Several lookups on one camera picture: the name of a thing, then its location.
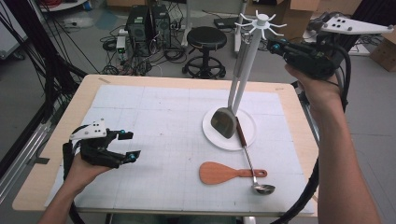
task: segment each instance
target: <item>ladle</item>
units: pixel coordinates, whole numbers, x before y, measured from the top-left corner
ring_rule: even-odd
[[[248,155],[248,150],[247,150],[247,142],[245,140],[244,133],[242,132],[241,124],[239,123],[238,117],[236,117],[236,130],[238,131],[239,135],[239,140],[241,141],[242,147],[245,150],[245,153],[247,154],[247,160],[248,164],[250,165],[251,173],[253,175],[253,188],[260,194],[262,195],[268,195],[272,194],[275,190],[275,186],[272,185],[261,185],[257,182],[257,178],[254,175],[254,169],[253,166],[251,165],[250,157]]]

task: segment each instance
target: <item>brown box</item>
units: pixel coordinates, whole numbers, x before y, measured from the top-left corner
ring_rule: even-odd
[[[146,0],[107,0],[107,5],[109,7],[131,7],[146,4]]]
[[[382,36],[384,41],[370,54],[370,58],[387,71],[396,72],[396,32]]]
[[[360,4],[361,0],[320,0],[317,12],[337,11],[345,15],[352,15]]]
[[[276,0],[276,6],[255,5],[248,1],[246,14],[255,15],[259,13],[267,14],[269,17],[276,14],[271,23],[280,25],[287,24],[282,28],[274,29],[287,39],[298,38],[301,41],[306,26],[314,11],[318,8],[319,0]]]

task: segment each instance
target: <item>round stool seat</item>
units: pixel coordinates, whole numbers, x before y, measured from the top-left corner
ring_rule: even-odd
[[[227,36],[216,28],[201,26],[189,31],[187,41],[195,48],[216,50],[227,44]]]

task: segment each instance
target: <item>stool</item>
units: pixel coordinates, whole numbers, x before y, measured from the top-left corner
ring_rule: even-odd
[[[207,26],[197,27],[189,31],[187,41],[193,47],[189,54],[198,49],[203,56],[190,59],[181,70],[184,74],[189,73],[192,77],[199,78],[225,77],[225,67],[219,60],[209,56],[210,50],[221,49],[227,43],[227,36],[222,31]],[[194,63],[199,59],[202,59],[201,64]],[[210,60],[216,64],[209,65]]]

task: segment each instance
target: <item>computer tower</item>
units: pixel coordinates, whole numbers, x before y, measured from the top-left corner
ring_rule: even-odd
[[[151,54],[150,44],[153,29],[148,6],[132,6],[125,25],[135,56],[147,57]]]
[[[154,34],[157,43],[162,44],[164,49],[171,48],[171,29],[168,9],[165,5],[158,5],[151,8],[154,25]]]

